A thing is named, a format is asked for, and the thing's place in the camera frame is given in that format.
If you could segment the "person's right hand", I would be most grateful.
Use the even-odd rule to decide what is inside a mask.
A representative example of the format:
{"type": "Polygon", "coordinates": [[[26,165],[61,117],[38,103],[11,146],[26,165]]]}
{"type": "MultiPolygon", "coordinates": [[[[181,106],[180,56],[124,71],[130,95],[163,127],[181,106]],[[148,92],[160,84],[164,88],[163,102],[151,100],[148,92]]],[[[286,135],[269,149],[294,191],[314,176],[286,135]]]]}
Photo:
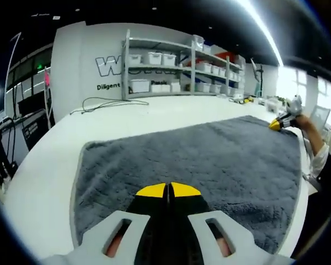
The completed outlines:
{"type": "Polygon", "coordinates": [[[293,126],[301,130],[307,131],[311,127],[311,120],[309,117],[303,114],[297,115],[293,120],[293,126]]]}

